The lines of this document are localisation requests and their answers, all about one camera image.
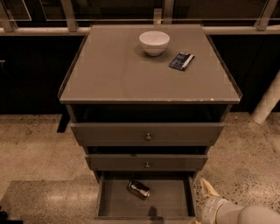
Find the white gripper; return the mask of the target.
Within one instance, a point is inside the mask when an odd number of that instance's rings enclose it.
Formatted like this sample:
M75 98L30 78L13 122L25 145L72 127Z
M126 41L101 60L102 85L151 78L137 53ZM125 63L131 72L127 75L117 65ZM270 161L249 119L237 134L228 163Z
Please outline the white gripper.
M200 218L203 224L230 224L227 206L230 202L219 197L213 186L204 178L200 179L201 192L208 198L201 208Z

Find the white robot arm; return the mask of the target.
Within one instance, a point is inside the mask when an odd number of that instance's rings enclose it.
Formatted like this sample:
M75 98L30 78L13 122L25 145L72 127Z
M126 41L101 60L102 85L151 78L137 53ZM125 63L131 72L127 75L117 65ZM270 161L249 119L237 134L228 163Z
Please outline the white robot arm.
M202 224L280 224L280 214L264 206L239 206L223 199L204 178L200 179L206 199L200 210Z

